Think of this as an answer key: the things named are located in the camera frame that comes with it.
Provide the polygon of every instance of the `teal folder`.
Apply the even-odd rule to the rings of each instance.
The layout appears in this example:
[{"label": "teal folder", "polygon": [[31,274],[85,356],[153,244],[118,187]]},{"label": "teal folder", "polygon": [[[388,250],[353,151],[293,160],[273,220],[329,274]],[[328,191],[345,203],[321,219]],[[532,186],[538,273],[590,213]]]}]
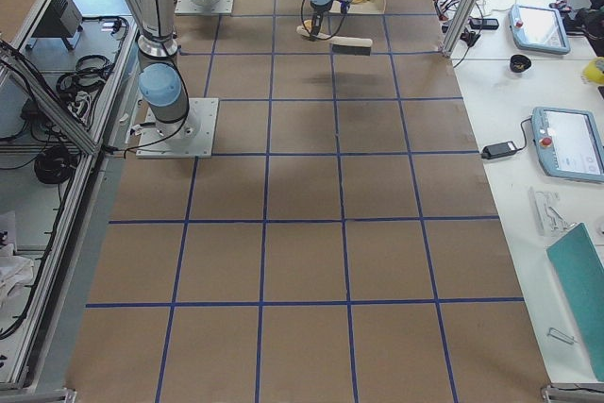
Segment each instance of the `teal folder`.
[{"label": "teal folder", "polygon": [[584,224],[547,249],[598,381],[604,381],[604,267]]}]

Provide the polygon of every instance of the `touchscreen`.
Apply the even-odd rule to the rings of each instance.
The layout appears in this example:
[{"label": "touchscreen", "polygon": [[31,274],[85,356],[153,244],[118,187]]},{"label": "touchscreen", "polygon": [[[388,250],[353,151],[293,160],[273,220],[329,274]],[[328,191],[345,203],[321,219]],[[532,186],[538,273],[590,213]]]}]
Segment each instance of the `touchscreen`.
[{"label": "touchscreen", "polygon": [[602,163],[587,115],[553,110],[545,113],[557,168],[565,172],[602,175]]},{"label": "touchscreen", "polygon": [[562,37],[555,13],[547,9],[519,7],[526,42],[561,47]]}]

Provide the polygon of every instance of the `brush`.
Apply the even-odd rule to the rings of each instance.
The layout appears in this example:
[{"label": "brush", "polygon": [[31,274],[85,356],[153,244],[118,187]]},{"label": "brush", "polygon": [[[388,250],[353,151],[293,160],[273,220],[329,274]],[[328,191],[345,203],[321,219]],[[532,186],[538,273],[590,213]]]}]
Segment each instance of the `brush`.
[{"label": "brush", "polygon": [[[303,25],[299,25],[295,30],[298,35],[309,38],[310,34]],[[331,50],[335,54],[347,54],[352,56],[370,56],[371,46],[374,42],[370,38],[353,37],[329,37],[325,33],[318,33],[317,38],[327,41],[331,44]]]}]

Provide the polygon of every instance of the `yellow cup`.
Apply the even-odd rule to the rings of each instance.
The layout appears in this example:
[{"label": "yellow cup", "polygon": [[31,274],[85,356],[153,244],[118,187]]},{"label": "yellow cup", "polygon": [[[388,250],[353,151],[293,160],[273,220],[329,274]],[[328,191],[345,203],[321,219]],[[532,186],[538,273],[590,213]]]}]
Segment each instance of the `yellow cup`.
[{"label": "yellow cup", "polygon": [[583,70],[583,75],[596,84],[604,85],[604,58],[598,57],[590,61]]}]

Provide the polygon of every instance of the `smartphone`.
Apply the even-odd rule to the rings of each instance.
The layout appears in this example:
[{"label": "smartphone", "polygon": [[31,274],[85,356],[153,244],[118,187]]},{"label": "smartphone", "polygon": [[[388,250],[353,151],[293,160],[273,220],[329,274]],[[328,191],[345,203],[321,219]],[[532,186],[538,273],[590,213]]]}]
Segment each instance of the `smartphone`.
[{"label": "smartphone", "polygon": [[470,18],[470,28],[472,30],[497,30],[499,21],[496,18]]}]

